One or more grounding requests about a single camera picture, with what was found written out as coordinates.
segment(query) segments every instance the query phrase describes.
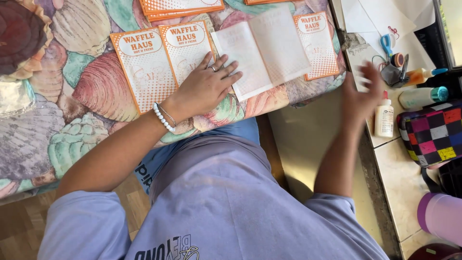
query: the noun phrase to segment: person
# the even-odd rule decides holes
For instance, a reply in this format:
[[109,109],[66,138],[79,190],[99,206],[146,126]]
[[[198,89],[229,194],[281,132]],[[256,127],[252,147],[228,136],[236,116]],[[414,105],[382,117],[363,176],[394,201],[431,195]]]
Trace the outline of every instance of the person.
[[[159,105],[170,126],[174,122],[166,113],[177,123],[203,115],[242,77],[242,72],[229,76],[238,62],[219,69],[228,58],[223,55],[207,67],[211,58],[208,53]],[[387,259],[356,221],[351,199],[359,138],[382,97],[373,65],[360,71],[369,80],[369,92],[357,92],[347,74],[341,127],[319,167],[314,195],[305,203],[271,175],[254,118],[150,151],[167,133],[151,110],[107,137],[64,175],[48,211],[38,259]],[[131,242],[125,211],[112,190],[143,160],[148,166],[138,178],[152,178],[152,206]]]

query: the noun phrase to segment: lavender t-shirt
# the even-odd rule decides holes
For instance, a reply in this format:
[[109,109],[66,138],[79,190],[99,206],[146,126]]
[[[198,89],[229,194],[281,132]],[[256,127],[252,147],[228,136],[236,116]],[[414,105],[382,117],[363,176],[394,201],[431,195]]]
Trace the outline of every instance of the lavender t-shirt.
[[351,198],[304,204],[276,183],[264,151],[233,136],[195,139],[153,181],[133,242],[114,192],[72,192],[50,207],[39,260],[388,259]]

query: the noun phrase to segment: seashell patterned tablecloth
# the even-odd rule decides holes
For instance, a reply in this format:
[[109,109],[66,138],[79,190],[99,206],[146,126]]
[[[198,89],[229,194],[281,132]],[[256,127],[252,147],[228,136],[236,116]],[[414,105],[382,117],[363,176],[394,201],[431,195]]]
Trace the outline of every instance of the seashell patterned tablecloth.
[[0,120],[0,204],[55,189],[73,163],[139,116],[110,33],[191,20],[206,20],[209,31],[216,31],[280,5],[288,5],[294,15],[328,13],[339,74],[312,81],[300,77],[240,103],[229,94],[213,111],[165,135],[158,147],[287,105],[302,107],[340,86],[345,61],[327,2],[247,6],[243,0],[225,0],[222,11],[150,23],[139,0],[36,0],[52,19],[55,38],[46,49],[42,71],[30,78],[36,108]]

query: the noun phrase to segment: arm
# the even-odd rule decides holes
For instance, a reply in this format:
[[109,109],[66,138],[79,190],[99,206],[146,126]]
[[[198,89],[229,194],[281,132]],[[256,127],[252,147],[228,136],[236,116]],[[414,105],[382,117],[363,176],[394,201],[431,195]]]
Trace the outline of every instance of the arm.
[[[237,68],[237,62],[213,72],[207,67],[211,58],[212,53],[207,53],[181,87],[160,104],[177,123],[214,109],[231,90],[231,85],[241,78],[242,72],[227,77]],[[227,59],[228,56],[223,55],[213,67],[221,67]],[[173,122],[163,116],[173,126]],[[167,129],[153,110],[140,116],[78,160],[61,179],[55,199],[74,191],[112,191],[166,133]]]
[[353,171],[359,138],[368,118],[382,97],[380,74],[368,62],[360,68],[363,77],[370,80],[365,83],[367,93],[360,93],[354,87],[353,77],[347,73],[342,84],[342,122],[340,131],[327,150],[319,167],[314,192],[351,197]]

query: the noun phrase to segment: hand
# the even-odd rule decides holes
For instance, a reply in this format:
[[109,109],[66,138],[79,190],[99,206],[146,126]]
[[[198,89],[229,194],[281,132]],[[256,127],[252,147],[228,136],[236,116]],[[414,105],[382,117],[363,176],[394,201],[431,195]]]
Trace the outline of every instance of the hand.
[[370,81],[364,83],[369,92],[358,92],[355,89],[353,75],[350,72],[346,73],[342,84],[342,128],[348,131],[360,131],[383,97],[383,80],[372,62],[360,66],[359,70],[362,77]]
[[228,60],[228,55],[223,55],[211,67],[207,67],[212,52],[205,55],[204,60],[184,80],[181,86],[162,103],[163,107],[177,123],[192,116],[204,115],[218,106],[218,104],[231,91],[231,85],[236,83],[242,72],[229,76],[237,66],[234,61],[224,69],[219,69]]

